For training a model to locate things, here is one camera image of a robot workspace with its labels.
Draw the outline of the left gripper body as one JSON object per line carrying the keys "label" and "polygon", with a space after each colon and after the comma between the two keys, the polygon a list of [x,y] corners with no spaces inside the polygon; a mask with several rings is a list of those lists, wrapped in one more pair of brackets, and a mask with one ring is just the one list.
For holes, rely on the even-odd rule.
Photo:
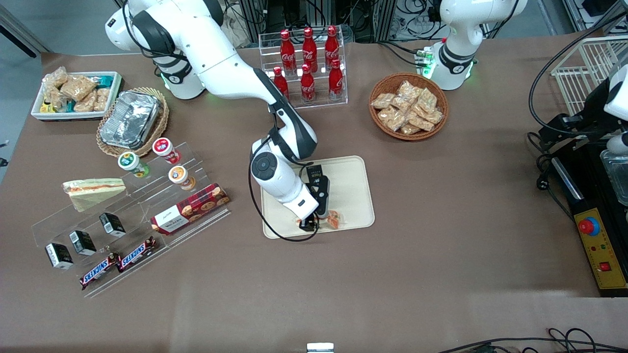
{"label": "left gripper body", "polygon": [[581,116],[585,126],[585,136],[590,143],[597,142],[620,127],[619,119],[604,110],[609,91],[608,87],[597,87],[585,99]]}

